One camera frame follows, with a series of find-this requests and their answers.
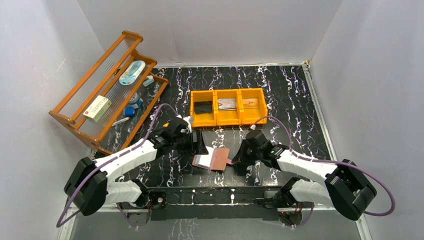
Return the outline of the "orange wooden shelf rack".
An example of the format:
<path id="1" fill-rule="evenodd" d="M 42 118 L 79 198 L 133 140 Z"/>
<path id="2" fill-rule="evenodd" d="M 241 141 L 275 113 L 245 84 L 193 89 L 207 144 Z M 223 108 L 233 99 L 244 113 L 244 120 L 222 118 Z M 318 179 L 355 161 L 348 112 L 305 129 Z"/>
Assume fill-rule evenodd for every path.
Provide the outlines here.
<path id="1" fill-rule="evenodd" d="M 166 78 L 153 73 L 157 61 L 137 50 L 142 41 L 141 34 L 124 30 L 59 104 L 49 111 L 49 115 L 56 121 L 85 145 L 98 152 L 112 154 L 131 145 L 169 85 Z M 130 85 L 121 85 L 120 76 L 132 62 L 138 60 L 145 62 L 140 76 Z M 143 81 L 149 75 L 153 76 L 154 82 L 144 87 Z M 127 132 L 122 137 L 116 137 L 114 134 L 118 129 L 112 124 L 125 117 L 124 109 L 128 107 L 134 93 L 140 95 L 142 105 L 136 109 L 130 120 L 122 124 Z M 94 122 L 85 117 L 83 112 L 97 96 L 108 98 L 111 106 L 98 122 Z"/>

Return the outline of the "white green medicine box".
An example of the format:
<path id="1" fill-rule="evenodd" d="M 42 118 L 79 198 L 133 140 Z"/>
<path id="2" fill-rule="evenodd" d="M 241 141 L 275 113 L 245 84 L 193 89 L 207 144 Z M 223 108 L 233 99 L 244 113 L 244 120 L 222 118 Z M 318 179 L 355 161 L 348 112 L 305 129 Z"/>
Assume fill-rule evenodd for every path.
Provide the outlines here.
<path id="1" fill-rule="evenodd" d="M 108 98 L 98 95 L 82 114 L 86 118 L 98 122 L 111 105 L 112 102 Z"/>

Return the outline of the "card stack middle bin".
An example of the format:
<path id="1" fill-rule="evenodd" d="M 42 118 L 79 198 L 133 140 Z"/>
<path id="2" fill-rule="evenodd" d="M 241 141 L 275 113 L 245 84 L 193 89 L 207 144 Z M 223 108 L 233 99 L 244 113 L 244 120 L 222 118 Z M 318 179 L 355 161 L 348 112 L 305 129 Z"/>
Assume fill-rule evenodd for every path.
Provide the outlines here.
<path id="1" fill-rule="evenodd" d="M 235 111 L 237 109 L 235 98 L 219 98 L 217 102 L 220 111 Z"/>

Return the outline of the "blue round cap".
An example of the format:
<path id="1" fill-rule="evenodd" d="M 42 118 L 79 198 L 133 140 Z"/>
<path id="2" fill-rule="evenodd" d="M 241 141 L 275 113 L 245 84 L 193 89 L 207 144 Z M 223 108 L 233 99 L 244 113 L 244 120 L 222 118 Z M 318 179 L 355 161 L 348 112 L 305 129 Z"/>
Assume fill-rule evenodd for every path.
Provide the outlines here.
<path id="1" fill-rule="evenodd" d="M 133 107 L 126 107 L 123 111 L 125 117 L 131 118 L 135 115 L 135 109 Z"/>

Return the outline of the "white orange marker pen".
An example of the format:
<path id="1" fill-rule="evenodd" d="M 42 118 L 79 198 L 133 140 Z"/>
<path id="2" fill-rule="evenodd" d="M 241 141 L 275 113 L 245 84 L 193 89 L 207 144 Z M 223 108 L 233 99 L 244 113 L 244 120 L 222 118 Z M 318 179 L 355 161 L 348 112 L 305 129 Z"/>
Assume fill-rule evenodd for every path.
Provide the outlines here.
<path id="1" fill-rule="evenodd" d="M 122 124 L 122 123 L 128 121 L 129 119 L 130 119 L 130 117 L 124 117 L 122 119 L 115 121 L 111 126 L 114 127 L 116 125 Z"/>

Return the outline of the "yellow three-compartment bin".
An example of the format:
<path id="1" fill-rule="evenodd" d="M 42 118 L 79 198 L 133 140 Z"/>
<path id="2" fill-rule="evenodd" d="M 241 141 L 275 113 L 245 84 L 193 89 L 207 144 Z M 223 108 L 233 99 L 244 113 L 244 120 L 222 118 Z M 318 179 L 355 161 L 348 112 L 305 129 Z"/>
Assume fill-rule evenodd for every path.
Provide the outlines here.
<path id="1" fill-rule="evenodd" d="M 268 107 L 262 88 L 194 90 L 190 93 L 193 127 L 266 124 Z"/>

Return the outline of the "pink leather card holder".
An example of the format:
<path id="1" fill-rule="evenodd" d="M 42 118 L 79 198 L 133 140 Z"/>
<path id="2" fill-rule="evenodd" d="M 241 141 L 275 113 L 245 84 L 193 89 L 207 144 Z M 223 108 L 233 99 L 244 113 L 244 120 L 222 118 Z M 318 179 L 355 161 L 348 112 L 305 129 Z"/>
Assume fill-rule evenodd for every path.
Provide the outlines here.
<path id="1" fill-rule="evenodd" d="M 207 169 L 211 171 L 224 171 L 227 164 L 232 164 L 229 159 L 229 148 L 206 147 L 208 154 L 197 154 L 193 157 L 192 165 L 194 167 Z"/>

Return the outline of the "card in right bin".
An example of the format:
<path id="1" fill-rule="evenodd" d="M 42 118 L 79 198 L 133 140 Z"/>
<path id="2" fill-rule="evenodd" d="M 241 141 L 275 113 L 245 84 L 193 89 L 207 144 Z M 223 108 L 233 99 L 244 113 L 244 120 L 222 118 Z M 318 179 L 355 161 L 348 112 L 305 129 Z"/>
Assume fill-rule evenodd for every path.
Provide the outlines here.
<path id="1" fill-rule="evenodd" d="M 245 109 L 259 108 L 259 100 L 257 98 L 243 98 L 242 103 Z"/>

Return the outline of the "black metal base rail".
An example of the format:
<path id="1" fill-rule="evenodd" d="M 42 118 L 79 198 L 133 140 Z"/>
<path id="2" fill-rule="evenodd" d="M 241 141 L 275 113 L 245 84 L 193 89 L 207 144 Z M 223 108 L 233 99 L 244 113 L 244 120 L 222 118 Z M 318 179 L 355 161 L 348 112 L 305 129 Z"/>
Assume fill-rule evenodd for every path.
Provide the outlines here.
<path id="1" fill-rule="evenodd" d="M 362 184 L 334 179 L 321 185 L 291 178 L 284 186 L 237 187 L 147 187 L 137 179 L 125 182 L 86 182 L 81 187 L 68 181 L 64 192 L 85 216 L 103 205 L 128 203 L 138 208 L 165 209 L 167 205 L 260 205 L 267 209 L 290 208 L 302 202 L 335 208 L 342 216 L 356 221 L 375 197 L 372 189 Z"/>

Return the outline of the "blue white tape roll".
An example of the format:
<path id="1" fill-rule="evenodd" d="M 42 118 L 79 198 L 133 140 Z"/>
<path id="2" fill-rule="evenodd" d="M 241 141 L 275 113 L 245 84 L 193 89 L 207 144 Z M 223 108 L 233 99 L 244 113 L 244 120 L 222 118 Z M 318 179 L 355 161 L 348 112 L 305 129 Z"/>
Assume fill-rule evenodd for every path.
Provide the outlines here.
<path id="1" fill-rule="evenodd" d="M 135 92 L 128 101 L 128 107 L 138 109 L 143 104 L 143 101 L 138 92 Z"/>

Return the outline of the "blue white toothbrush package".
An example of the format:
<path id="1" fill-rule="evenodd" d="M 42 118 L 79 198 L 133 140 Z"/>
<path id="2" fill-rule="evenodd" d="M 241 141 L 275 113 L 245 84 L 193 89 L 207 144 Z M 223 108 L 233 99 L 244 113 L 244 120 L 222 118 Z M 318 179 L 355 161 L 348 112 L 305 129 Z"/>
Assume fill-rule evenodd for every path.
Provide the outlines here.
<path id="1" fill-rule="evenodd" d="M 142 60 L 133 61 L 119 77 L 119 83 L 123 86 L 133 84 L 144 70 L 146 63 Z"/>

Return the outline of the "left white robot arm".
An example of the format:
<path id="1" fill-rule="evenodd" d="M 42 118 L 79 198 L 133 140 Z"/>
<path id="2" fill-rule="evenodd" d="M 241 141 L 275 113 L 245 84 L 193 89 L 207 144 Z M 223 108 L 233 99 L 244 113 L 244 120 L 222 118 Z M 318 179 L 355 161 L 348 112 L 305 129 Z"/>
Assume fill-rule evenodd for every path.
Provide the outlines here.
<path id="1" fill-rule="evenodd" d="M 119 176 L 175 150 L 180 156 L 208 155 L 202 131 L 193 130 L 187 117 L 174 117 L 167 126 L 151 130 L 135 144 L 106 157 L 79 160 L 64 186 L 71 203 L 84 216 L 104 205 L 129 203 L 137 208 L 154 204 L 150 190 L 140 180 L 118 182 Z"/>

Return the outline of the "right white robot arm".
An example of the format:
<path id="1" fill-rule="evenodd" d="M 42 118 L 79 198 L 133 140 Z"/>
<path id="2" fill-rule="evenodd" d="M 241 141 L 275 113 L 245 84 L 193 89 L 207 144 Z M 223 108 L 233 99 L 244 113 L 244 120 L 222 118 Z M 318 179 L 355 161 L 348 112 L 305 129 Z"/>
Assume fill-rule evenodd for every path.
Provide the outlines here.
<path id="1" fill-rule="evenodd" d="M 283 144 L 273 144 L 258 129 L 250 131 L 241 142 L 232 164 L 265 166 L 293 173 L 278 191 L 266 191 L 257 204 L 270 208 L 295 207 L 310 202 L 335 208 L 342 216 L 356 221 L 377 196 L 376 188 L 349 160 L 320 163 L 304 160 Z"/>

